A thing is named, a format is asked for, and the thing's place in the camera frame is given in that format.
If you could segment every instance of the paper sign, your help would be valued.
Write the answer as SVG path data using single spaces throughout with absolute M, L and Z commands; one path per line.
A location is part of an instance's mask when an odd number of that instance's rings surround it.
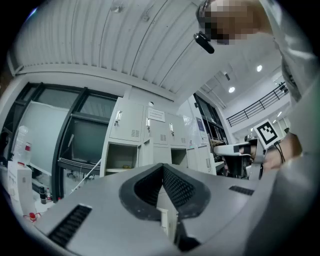
M 253 129 L 265 150 L 280 139 L 269 119 L 257 124 Z
M 148 118 L 157 120 L 160 122 L 165 122 L 165 112 L 156 110 L 154 108 L 148 107 Z

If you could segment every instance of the black vent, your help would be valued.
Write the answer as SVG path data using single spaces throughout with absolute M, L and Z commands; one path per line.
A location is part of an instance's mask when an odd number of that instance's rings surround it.
M 92 209 L 90 207 L 78 205 L 53 230 L 53 232 L 49 235 L 49 238 L 61 247 L 66 247 L 91 210 Z
M 252 194 L 255 192 L 252 189 L 241 187 L 241 186 L 231 186 L 229 189 L 241 194 L 248 195 L 248 196 L 252 196 Z

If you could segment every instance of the ventilation grille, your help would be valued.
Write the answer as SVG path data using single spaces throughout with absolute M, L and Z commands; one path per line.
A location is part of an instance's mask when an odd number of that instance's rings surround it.
M 131 131 L 131 137 L 139 137 L 139 136 L 140 136 L 140 132 L 138 130 Z
M 167 141 L 167 135 L 160 134 L 160 141 L 166 142 Z
M 241 186 L 231 186 L 229 189 L 241 194 L 248 195 L 248 196 L 252 196 L 252 194 L 255 192 L 252 189 L 241 187 Z
M 66 247 L 91 210 L 92 209 L 90 207 L 78 205 L 53 230 L 53 232 L 49 235 L 49 238 L 61 247 Z

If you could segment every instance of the white ceiling panel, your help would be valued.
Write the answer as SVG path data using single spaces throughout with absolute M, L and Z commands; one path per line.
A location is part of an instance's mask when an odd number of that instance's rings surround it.
M 114 74 L 139 79 L 181 103 L 207 83 L 228 102 L 236 95 L 227 95 L 228 87 L 245 80 L 274 45 L 257 36 L 237 45 L 212 43 L 215 53 L 208 54 L 193 39 L 196 9 L 194 0 L 51 0 L 24 23 L 12 51 L 19 66 L 33 71 L 95 67 L 112 80 Z

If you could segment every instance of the person's arm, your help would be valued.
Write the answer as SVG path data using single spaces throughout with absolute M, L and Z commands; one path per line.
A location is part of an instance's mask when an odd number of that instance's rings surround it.
M 211 12 L 213 37 L 228 35 L 233 40 L 258 32 L 272 34 L 269 19 L 259 0 L 213 0 L 207 9 L 206 12 Z
M 302 148 L 298 140 L 298 137 L 290 132 L 288 132 L 288 134 L 279 143 L 279 145 L 281 147 L 285 161 L 297 157 L 302 153 Z M 267 150 L 263 163 L 264 171 L 278 169 L 281 166 L 281 164 L 282 160 L 279 151 L 276 149 Z

